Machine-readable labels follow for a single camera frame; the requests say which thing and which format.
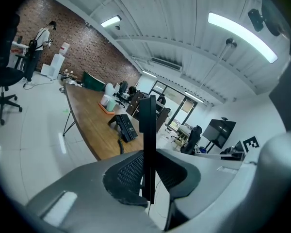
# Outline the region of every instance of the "shoe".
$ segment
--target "shoe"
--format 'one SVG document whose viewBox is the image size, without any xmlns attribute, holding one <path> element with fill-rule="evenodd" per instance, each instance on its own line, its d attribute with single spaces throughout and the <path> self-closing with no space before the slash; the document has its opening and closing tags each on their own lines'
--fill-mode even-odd
<svg viewBox="0 0 291 233">
<path fill-rule="evenodd" d="M 30 81 L 30 82 L 29 82 L 29 81 L 27 81 L 27 82 L 26 82 L 26 85 L 35 85 L 35 83 L 34 83 L 34 82 L 32 82 L 32 81 Z"/>
</svg>

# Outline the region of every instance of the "black pants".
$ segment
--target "black pants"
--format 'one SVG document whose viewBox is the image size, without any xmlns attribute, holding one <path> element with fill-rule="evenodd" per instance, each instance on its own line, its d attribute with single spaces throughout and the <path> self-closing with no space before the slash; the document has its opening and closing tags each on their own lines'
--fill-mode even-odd
<svg viewBox="0 0 291 233">
<path fill-rule="evenodd" d="M 33 72 L 38 64 L 42 50 L 34 51 L 25 67 L 25 78 L 30 82 Z"/>
</svg>

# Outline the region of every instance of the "television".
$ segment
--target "television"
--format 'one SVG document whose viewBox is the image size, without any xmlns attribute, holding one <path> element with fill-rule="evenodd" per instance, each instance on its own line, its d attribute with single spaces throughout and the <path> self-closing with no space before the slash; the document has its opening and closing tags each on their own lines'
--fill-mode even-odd
<svg viewBox="0 0 291 233">
<path fill-rule="evenodd" d="M 212 119 L 203 136 L 219 148 L 222 148 L 231 135 L 236 122 Z"/>
</svg>

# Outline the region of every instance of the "orange tray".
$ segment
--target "orange tray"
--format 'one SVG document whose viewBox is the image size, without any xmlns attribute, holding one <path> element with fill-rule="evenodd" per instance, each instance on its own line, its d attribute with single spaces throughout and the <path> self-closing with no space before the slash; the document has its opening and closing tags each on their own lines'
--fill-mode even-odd
<svg viewBox="0 0 291 233">
<path fill-rule="evenodd" d="M 110 115 L 114 115 L 115 114 L 114 111 L 107 111 L 106 108 L 100 102 L 98 102 L 98 104 L 101 107 L 101 109 L 104 111 L 104 113 L 110 114 Z"/>
</svg>

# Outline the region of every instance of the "brick wall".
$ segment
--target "brick wall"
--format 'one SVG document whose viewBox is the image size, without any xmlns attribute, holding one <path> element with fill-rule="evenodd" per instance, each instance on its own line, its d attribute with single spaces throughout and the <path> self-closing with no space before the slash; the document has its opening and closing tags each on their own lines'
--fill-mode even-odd
<svg viewBox="0 0 291 233">
<path fill-rule="evenodd" d="M 68 69 L 82 78 L 83 71 L 105 83 L 120 83 L 126 80 L 136 85 L 140 74 L 124 55 L 108 43 L 94 28 L 86 27 L 84 20 L 68 8 L 54 0 L 26 0 L 18 10 L 20 23 L 16 39 L 23 36 L 22 43 L 27 45 L 40 28 L 52 20 L 57 22 L 57 30 L 50 30 L 53 43 L 44 48 L 37 69 L 42 64 L 50 65 L 54 54 L 64 42 L 70 44 L 61 71 Z"/>
</svg>

